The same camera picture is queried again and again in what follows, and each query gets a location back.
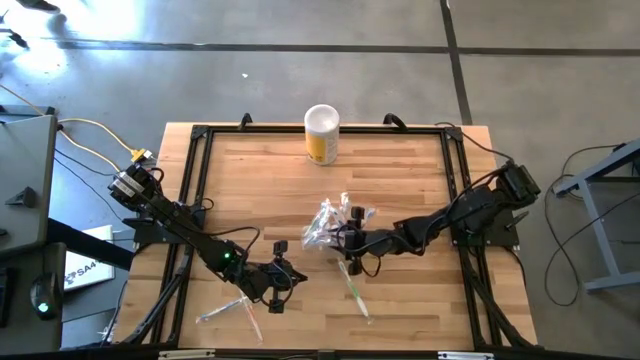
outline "clear plastic bag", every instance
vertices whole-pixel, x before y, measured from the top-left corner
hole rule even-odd
[[[362,220],[362,227],[376,214],[375,208],[366,208],[365,216]],[[331,205],[331,201],[326,199],[320,204],[320,210],[311,220],[311,225],[302,229],[302,248],[322,249],[329,246],[338,246],[338,236],[336,232],[341,226],[347,224],[351,219],[351,200],[349,193],[340,194],[340,206],[337,208]]]

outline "butcher block tabletop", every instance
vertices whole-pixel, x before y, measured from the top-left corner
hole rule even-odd
[[[162,188],[172,200],[178,198],[193,125],[168,123],[164,133],[157,166],[165,172]],[[466,126],[463,131],[491,148],[487,127]],[[472,180],[496,167],[492,154],[469,141],[465,141],[465,148]],[[457,159],[454,147],[451,149]],[[196,157],[190,202],[200,158],[201,155]],[[215,135],[204,192],[215,206],[206,212],[205,230],[259,227],[262,234],[249,257],[255,262],[271,261],[273,243],[288,240],[285,258],[309,280],[295,287],[283,314],[270,314],[260,303],[253,305],[264,336],[260,344],[242,306],[196,324],[197,316],[239,297],[237,287],[220,281],[196,256],[179,346],[471,350],[460,260],[450,245],[448,231],[431,242],[422,257],[387,255],[382,258],[377,277],[364,274],[353,277],[374,318],[371,324],[362,316],[339,271],[335,255],[302,250],[300,243],[302,227],[309,225],[320,203],[329,198],[338,204],[340,194],[345,191],[353,205],[377,209],[365,229],[392,228],[395,221],[428,215],[449,202],[444,174],[437,136],[342,134],[337,160],[322,167],[307,159],[304,134]],[[244,231],[223,238],[246,246],[253,235],[251,231]],[[136,255],[117,319],[116,341],[131,334],[155,303],[167,249],[164,244],[151,245]],[[498,305],[521,334],[535,343],[518,263],[502,248],[488,248],[487,261]],[[370,255],[366,255],[363,262],[371,270],[377,264]],[[171,325],[174,303],[175,296],[168,306],[164,336]],[[479,313],[483,334],[488,340],[486,312],[481,305]]]

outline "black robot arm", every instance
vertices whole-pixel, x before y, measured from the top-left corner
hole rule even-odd
[[[201,231],[195,222],[195,212],[189,206],[167,199],[157,180],[140,164],[135,163],[117,174],[109,186],[111,196],[126,208],[144,214],[166,231],[191,245],[205,265],[223,281],[228,281],[242,290],[253,301],[262,301],[269,311],[282,313],[284,301],[278,298],[279,291],[291,291],[307,277],[295,271],[291,263],[283,258],[287,251],[286,241],[274,246],[275,258],[270,263],[249,262],[249,248],[244,249],[230,240]],[[268,303],[264,293],[272,287],[274,295]]]
[[[489,184],[496,180],[494,189]],[[427,216],[416,216],[394,223],[394,228],[365,231],[359,226],[361,208],[352,209],[348,224],[336,232],[339,246],[347,260],[353,260],[352,275],[362,269],[360,257],[370,253],[376,257],[405,252],[423,255],[429,243],[440,232],[454,224],[469,235],[481,234],[503,211],[518,210],[533,204],[540,189],[524,166],[512,161],[478,179],[463,190],[449,205]]]

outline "wire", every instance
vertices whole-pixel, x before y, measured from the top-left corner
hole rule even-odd
[[[104,339],[102,339],[102,342],[100,343],[100,347],[103,347],[106,343],[107,340],[109,340],[109,335],[111,334],[111,331],[113,330],[113,326],[115,325],[116,321],[118,320],[118,313],[120,312],[120,308],[122,307],[122,295],[124,295],[124,289],[127,286],[127,283],[129,282],[129,280],[125,280],[124,283],[122,284],[122,289],[120,289],[120,295],[118,295],[118,304],[116,306],[116,311],[113,312],[113,317],[111,318],[111,321],[109,322],[109,328],[107,329],[107,332],[104,334]]]
[[[527,287],[527,274],[524,272],[524,265],[522,265],[522,260],[520,260],[520,257],[518,256],[518,254],[516,254],[516,252],[513,251],[513,249],[510,248],[509,246],[503,246],[503,248],[509,254],[511,254],[511,256],[513,256],[513,258],[516,259],[516,261],[518,262],[518,265],[520,265],[520,271],[522,272],[522,280],[524,281],[524,287]]]
[[[82,166],[83,168],[85,168],[85,169],[87,169],[87,170],[91,171],[91,172],[92,172],[92,173],[94,173],[94,174],[98,174],[98,175],[102,175],[102,176],[109,176],[109,177],[111,177],[111,176],[115,175],[115,174],[107,174],[107,173],[103,173],[103,172],[100,172],[100,171],[94,170],[94,169],[92,169],[92,168],[88,167],[87,165],[85,165],[85,164],[81,163],[80,161],[78,161],[78,160],[76,160],[76,159],[72,158],[71,156],[69,156],[69,155],[67,155],[67,154],[63,153],[62,151],[60,151],[60,150],[58,150],[58,149],[55,149],[55,151],[56,151],[58,154],[60,154],[61,156],[63,156],[63,157],[65,157],[65,158],[67,158],[67,160],[71,160],[71,161],[73,161],[74,163],[76,163],[76,164],[78,164],[78,165]]]
[[[25,104],[29,105],[29,106],[30,106],[33,110],[35,110],[38,114],[40,114],[40,115],[42,115],[42,116],[44,116],[44,115],[45,115],[45,113],[44,113],[42,110],[38,109],[35,105],[33,105],[31,102],[29,102],[29,100],[27,100],[27,99],[23,98],[22,96],[20,96],[20,95],[16,94],[13,90],[9,89],[8,87],[6,87],[6,86],[4,86],[4,85],[2,85],[2,84],[0,84],[0,87],[2,87],[3,89],[5,89],[5,90],[6,90],[6,91],[8,91],[9,93],[11,93],[13,96],[17,97],[18,99],[22,100]],[[116,134],[114,134],[114,133],[113,133],[111,130],[109,130],[106,126],[104,126],[104,125],[102,125],[102,124],[100,124],[100,123],[98,123],[98,122],[96,122],[96,121],[87,120],[87,119],[77,119],[77,118],[72,118],[72,119],[63,119],[63,120],[59,120],[59,121],[58,121],[58,123],[62,123],[62,122],[65,122],[65,121],[84,121],[84,122],[88,122],[88,123],[91,123],[91,124],[94,124],[94,125],[100,126],[100,127],[102,127],[103,129],[105,129],[109,134],[111,134],[111,136],[113,136],[116,140],[118,140],[118,142],[119,142],[122,146],[124,146],[127,150],[129,150],[132,154],[134,153],[134,150],[132,150],[131,148],[129,148],[128,146],[126,146],[126,145],[122,142],[122,140],[120,140],[120,138],[118,138],[118,137],[116,136]],[[89,152],[89,153],[91,153],[91,154],[93,154],[93,155],[95,155],[95,156],[97,156],[97,157],[101,158],[102,160],[104,160],[104,161],[108,162],[108,163],[109,163],[109,165],[113,166],[113,168],[114,168],[114,169],[116,169],[116,171],[120,172],[120,169],[119,169],[119,168],[118,168],[118,167],[117,167],[117,166],[116,166],[116,165],[115,165],[111,160],[107,159],[105,156],[103,156],[102,154],[98,153],[97,151],[93,151],[93,150],[89,149],[88,147],[85,147],[85,146],[82,146],[82,145],[80,145],[80,144],[76,143],[75,141],[73,141],[73,139],[71,139],[71,137],[70,137],[69,135],[67,135],[67,133],[66,133],[66,132],[64,132],[64,130],[60,130],[60,132],[62,133],[62,135],[63,135],[64,137],[66,137],[66,138],[67,138],[67,140],[69,140],[69,142],[70,142],[72,145],[74,145],[74,146],[76,146],[76,147],[78,147],[78,148],[80,148],[80,149],[82,149],[82,150],[84,150],[84,151],[87,151],[87,152]]]
[[[287,276],[287,279],[289,280],[289,293],[287,294],[287,296],[282,300],[282,304],[279,304],[279,306],[284,306],[287,301],[289,301],[289,299],[291,299],[291,295],[293,295],[293,279],[291,278],[291,275],[289,275],[286,271],[284,271],[284,269],[282,269],[280,266],[278,266],[278,264],[276,264],[275,262],[272,262],[271,264],[273,264],[273,266],[275,266],[278,270],[280,270],[283,274],[285,274]],[[262,296],[260,296],[260,302],[264,305],[266,305],[268,308],[273,308],[276,304],[270,305],[265,299],[264,299],[264,294]]]
[[[113,163],[113,161],[111,161],[111,160],[107,159],[104,155],[100,154],[100,153],[99,153],[99,152],[97,152],[97,151],[91,150],[91,149],[89,149],[89,148],[88,148],[88,147],[86,147],[86,146],[82,146],[82,145],[78,144],[77,142],[73,141],[73,139],[72,139],[72,138],[71,138],[71,137],[70,137],[66,132],[64,132],[64,130],[60,130],[60,133],[62,134],[62,136],[64,136],[65,138],[67,138],[67,140],[69,140],[69,142],[71,143],[71,145],[73,145],[73,146],[75,146],[75,147],[77,147],[77,148],[79,148],[79,149],[82,149],[82,150],[84,150],[84,151],[86,151],[86,152],[88,152],[88,153],[90,153],[90,154],[93,154],[93,155],[95,155],[95,156],[99,157],[100,159],[102,159],[102,160],[106,161],[106,162],[107,162],[109,165],[111,165],[114,169],[116,169],[116,172],[120,172],[120,168],[118,168],[118,167],[116,166],[116,164],[114,164],[114,163]]]
[[[225,230],[225,231],[221,231],[221,232],[217,232],[217,233],[205,233],[205,235],[220,236],[220,235],[227,235],[227,234],[231,234],[231,233],[238,232],[238,231],[243,231],[243,230],[254,230],[256,232],[256,235],[253,237],[253,239],[251,239],[251,242],[249,243],[249,245],[247,245],[247,248],[245,249],[246,251],[249,251],[251,246],[253,246],[253,243],[255,243],[256,240],[258,240],[258,237],[260,237],[260,229],[255,227],[255,226],[242,226],[242,227],[239,227],[239,228],[235,228],[235,229],[231,229],[231,230]]]
[[[551,192],[551,188],[553,187],[553,185],[555,183],[557,183],[559,180],[561,180],[562,178],[566,177],[566,176],[571,176],[569,174],[565,174],[565,175],[561,175],[560,177],[558,177],[558,179],[556,179],[556,181],[554,181],[551,186],[549,186],[549,189],[547,189],[547,192],[545,193],[545,198],[544,198],[544,213],[545,213],[545,219],[547,220],[547,225],[549,226],[549,230],[551,230],[551,234],[553,235],[553,239],[556,241],[556,243],[558,244],[558,249],[556,249],[556,251],[553,253],[553,255],[551,255],[551,258],[549,259],[549,262],[547,263],[547,267],[544,271],[544,289],[545,292],[547,294],[547,297],[549,298],[549,300],[551,300],[551,302],[553,302],[554,304],[558,305],[558,306],[563,306],[563,307],[568,307],[573,305],[576,300],[578,299],[578,294],[579,294],[579,290],[580,290],[580,278],[578,276],[578,272],[575,268],[575,266],[573,265],[573,261],[571,260],[571,258],[569,257],[569,254],[567,254],[567,251],[564,249],[564,246],[567,245],[571,240],[573,240],[578,234],[580,234],[582,231],[584,231],[585,229],[587,229],[588,227],[590,227],[593,223],[595,223],[596,221],[599,221],[600,219],[604,218],[607,214],[609,214],[610,212],[612,212],[613,210],[617,209],[618,207],[622,206],[623,204],[627,203],[628,201],[631,201],[632,199],[640,196],[640,192],[629,196],[628,198],[620,201],[619,203],[613,205],[611,208],[609,208],[607,211],[605,211],[604,213],[602,213],[600,216],[598,216],[597,218],[591,220],[589,223],[587,223],[586,225],[584,225],[583,227],[581,227],[580,229],[578,229],[578,231],[574,232],[571,236],[569,236],[565,241],[563,241],[562,243],[560,243],[560,241],[558,240],[558,237],[556,236],[555,231],[553,230],[553,227],[551,225],[551,221],[549,220],[549,214],[548,214],[548,207],[547,207],[547,199],[548,199],[548,195]],[[576,291],[573,295],[573,297],[571,298],[571,300],[569,300],[568,302],[559,302],[557,301],[555,298],[553,298],[553,296],[551,295],[551,292],[549,291],[549,269],[551,268],[551,264],[553,263],[553,260],[556,258],[556,256],[558,255],[559,252],[563,253],[563,255],[565,256],[565,258],[567,259],[567,261],[569,262],[569,265],[571,266],[571,270],[573,271],[573,275],[575,277],[576,280]]]
[[[289,360],[289,359],[303,359],[303,358],[307,358],[307,359],[315,359],[316,355],[314,354],[298,354],[298,355],[291,355],[291,356],[286,356],[283,358],[280,358],[279,360]]]
[[[431,227],[433,226],[433,224],[436,224],[436,223],[442,221],[443,219],[446,219],[447,217],[449,217],[449,213],[451,212],[451,209],[453,209],[453,205],[455,205],[455,203],[462,197],[462,195],[464,195],[464,193],[466,193],[467,191],[473,189],[474,186],[476,186],[478,183],[480,183],[482,180],[484,180],[486,178],[489,178],[489,180],[487,180],[487,184],[490,183],[493,180],[493,178],[495,177],[495,175],[498,172],[500,172],[501,170],[502,170],[501,168],[498,168],[498,169],[495,169],[495,170],[493,170],[493,171],[491,171],[491,172],[489,172],[487,174],[484,174],[479,179],[477,179],[476,181],[471,183],[471,185],[469,185],[466,188],[462,189],[462,191],[449,203],[445,213],[442,216],[437,217],[434,221],[432,221],[429,224],[429,226],[427,226],[427,230],[425,231],[425,235],[429,235],[429,230],[431,230]],[[452,221],[451,224],[457,223],[458,221],[463,220],[467,216],[468,215],[463,215],[461,218],[456,219],[455,221]],[[427,237],[425,236],[425,238],[422,240],[422,248],[418,252],[418,255],[424,254],[426,249],[427,249]]]
[[[610,149],[610,148],[615,148],[618,147],[620,145],[598,145],[598,146],[590,146],[590,147],[586,147],[584,149],[580,149],[576,152],[574,152],[573,154],[569,155],[569,157],[567,158],[567,160],[565,160],[564,164],[562,165],[562,171],[560,172],[560,175],[566,175],[566,171],[567,171],[567,167],[569,166],[569,162],[571,161],[571,159],[580,154],[583,153],[585,151],[589,151],[589,150],[596,150],[596,149]],[[567,194],[570,198],[574,199],[574,200],[579,200],[582,201],[582,197],[579,195],[576,195],[572,192],[569,192]]]
[[[89,119],[82,119],[82,118],[68,118],[68,119],[58,120],[58,123],[64,123],[64,122],[70,122],[70,121],[79,121],[79,122],[84,122],[84,123],[87,123],[87,124],[92,124],[92,125],[95,125],[95,126],[99,126],[104,131],[106,131],[109,135],[111,135],[114,139],[116,139],[116,141],[118,143],[120,143],[120,145],[122,145],[123,148],[125,148],[127,151],[129,151],[131,153],[131,155],[135,154],[135,152],[136,152],[134,149],[129,147],[127,144],[125,144],[124,141],[122,141],[122,139],[120,139],[118,137],[118,135],[114,134],[113,131],[109,130],[108,127],[104,126],[102,123],[99,123],[97,121],[93,121],[93,120],[89,120]]]
[[[453,125],[452,123],[447,122],[447,121],[441,121],[441,122],[435,123],[434,125],[442,125],[442,124],[444,124],[444,125],[449,125],[449,126],[451,126],[451,127],[457,127],[457,126],[455,126],[455,125]],[[505,153],[503,153],[503,152],[500,152],[500,151],[498,151],[498,150],[489,149],[489,148],[487,148],[487,147],[484,147],[484,146],[480,145],[480,143],[479,143],[479,142],[477,142],[476,140],[474,140],[471,136],[469,136],[469,135],[465,134],[465,132],[464,132],[464,131],[462,131],[462,136],[466,137],[469,141],[471,141],[472,143],[476,144],[476,146],[477,146],[477,147],[479,147],[480,149],[482,149],[482,150],[484,150],[484,151],[487,151],[487,152],[490,152],[490,153],[493,153],[493,154],[496,154],[496,155],[502,156],[503,158],[505,158],[505,159],[507,159],[507,160],[510,160],[511,162],[515,162],[511,156],[509,156],[509,155],[507,155],[507,154],[505,154]]]
[[[91,189],[91,191],[93,191],[94,194],[96,194],[100,199],[102,199],[102,201],[104,201],[105,204],[107,204],[107,206],[109,207],[109,209],[111,210],[111,212],[113,213],[113,215],[115,215],[120,221],[122,221],[122,218],[120,216],[118,216],[118,214],[115,212],[115,210],[113,210],[113,208],[111,207],[111,205],[109,204],[109,202],[107,202],[107,200],[102,197],[102,195],[100,195],[96,189],[94,189],[91,185],[89,185],[86,181],[84,181],[84,179],[82,177],[80,177],[80,175],[76,174],[73,170],[71,170],[67,165],[63,164],[60,160],[58,160],[57,158],[53,158],[53,160],[55,160],[58,164],[60,164],[62,167],[64,167],[65,169],[67,169],[71,174],[73,174],[75,177],[77,177],[80,181],[82,181],[82,183],[84,183],[85,185],[87,185],[87,187],[89,189]]]
[[[360,266],[362,267],[362,271],[368,277],[376,277],[380,273],[380,268],[382,267],[382,257],[380,257],[380,256],[376,256],[376,257],[378,258],[378,266],[376,267],[376,271],[373,273],[373,275],[369,274],[369,271],[367,271],[367,269],[364,267],[364,264],[362,264],[362,260],[358,259],[358,261],[360,261]]]
[[[194,212],[193,212],[193,215],[195,215],[195,214],[197,214],[197,213],[199,213],[199,212],[205,212],[205,213],[206,213],[207,211],[209,211],[209,210],[213,209],[213,206],[215,205],[215,203],[213,202],[213,200],[211,200],[211,199],[209,199],[209,198],[204,198],[204,199],[202,199],[202,201],[204,201],[204,200],[207,200],[207,201],[211,202],[211,206],[209,206],[209,207],[204,207],[204,206],[203,206],[203,207],[202,207],[202,209],[198,209],[198,210],[194,211]]]
[[[44,111],[38,109],[37,106],[33,105],[32,103],[29,102],[29,100],[23,98],[22,96],[16,94],[13,90],[9,89],[8,87],[0,84],[0,87],[2,87],[3,89],[7,90],[9,93],[11,93],[11,95],[17,97],[18,99],[22,100],[25,104],[29,105],[33,110],[35,110],[35,112],[37,112],[38,114],[45,116],[46,114],[44,113]]]
[[[162,182],[162,180],[164,180],[164,170],[162,170],[160,168],[153,167],[153,168],[149,169],[149,171],[157,171],[157,172],[160,173],[160,178],[156,180],[158,182],[158,184],[160,184]]]

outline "black metal frame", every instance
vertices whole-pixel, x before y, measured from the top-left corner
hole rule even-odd
[[[47,243],[64,243],[67,248],[77,254],[113,265],[119,269],[131,268],[133,252],[123,249],[108,241],[78,231],[69,225],[49,218],[47,222]]]
[[[193,166],[195,162],[196,156],[196,147],[197,143],[200,139],[205,139],[205,149],[202,156],[202,163],[200,166],[200,173],[198,175],[198,184],[196,189],[196,198],[195,198],[195,206],[202,205],[202,197],[204,196],[204,187],[206,183],[207,171],[209,160],[211,157],[211,149],[213,145],[213,138],[215,134],[228,134],[228,133],[247,133],[247,134],[269,134],[269,133],[304,133],[304,126],[301,125],[292,125],[292,126],[278,126],[278,125],[247,125],[252,123],[251,116],[249,114],[245,114],[243,117],[243,121],[240,123],[240,126],[237,125],[195,125],[191,132],[191,141],[189,144],[189,150],[187,152],[187,159],[185,162],[185,169],[182,178],[182,184],[180,187],[180,196],[179,201],[186,202],[187,193],[189,191],[189,183],[191,180]],[[387,114],[383,121],[383,124],[395,124],[393,127],[381,127],[381,126],[341,126],[340,133],[341,134],[397,134],[397,135],[436,135],[439,137],[440,142],[442,144],[442,155],[445,164],[445,177],[447,179],[447,186],[449,190],[449,197],[453,200],[457,193],[457,185],[456,185],[456,177],[453,170],[453,162],[451,156],[451,149],[449,147],[450,141],[454,141],[458,161],[460,164],[461,176],[462,176],[462,184],[463,187],[467,187],[471,184],[471,176],[469,174],[469,167],[466,159],[466,153],[463,144],[462,138],[462,130],[460,128],[447,128],[447,127],[416,127],[409,128],[402,120],[400,120],[397,116],[393,114]],[[452,229],[452,239],[454,243],[458,243],[459,239],[463,237],[462,231],[457,227]],[[168,289],[169,284],[171,283],[170,276],[173,274],[174,263],[176,261],[177,256],[177,248],[179,245],[170,244],[169,251],[167,253],[167,260],[165,263],[165,270],[163,274],[163,280],[161,285],[161,296]],[[180,285],[180,290],[176,299],[176,307],[174,311],[174,320],[171,327],[170,335],[167,339],[172,345],[177,347],[179,337],[180,337],[180,327],[182,323],[182,316],[184,313],[184,305],[186,301],[187,295],[187,287],[188,287],[188,274],[190,272],[191,267],[191,258],[193,255],[193,249],[190,246],[186,246],[185,256],[189,256],[189,264],[187,265],[183,279]],[[460,247],[460,261],[463,261],[464,257],[468,258],[468,249],[465,247]],[[491,293],[491,281],[489,278],[489,271],[486,262],[486,257],[484,254],[484,247],[477,246],[475,247],[475,251],[477,254],[478,261],[478,269],[479,275],[482,283],[486,286],[486,290],[489,294]],[[481,346],[486,345],[481,328],[480,328],[480,319],[478,316],[478,308],[475,299],[475,292],[470,283],[469,275],[465,274],[463,271],[463,282],[465,288],[465,297],[467,302],[467,309],[469,312],[470,326],[471,326],[471,334],[473,346],[475,349],[478,349]],[[489,329],[490,329],[490,337],[491,344],[493,345],[502,345],[502,339],[500,330],[496,324],[495,319],[492,314],[487,312],[489,316]],[[154,328],[151,333],[151,342],[152,343],[160,343],[162,325],[164,322],[164,310],[162,310],[162,314],[158,317]]]

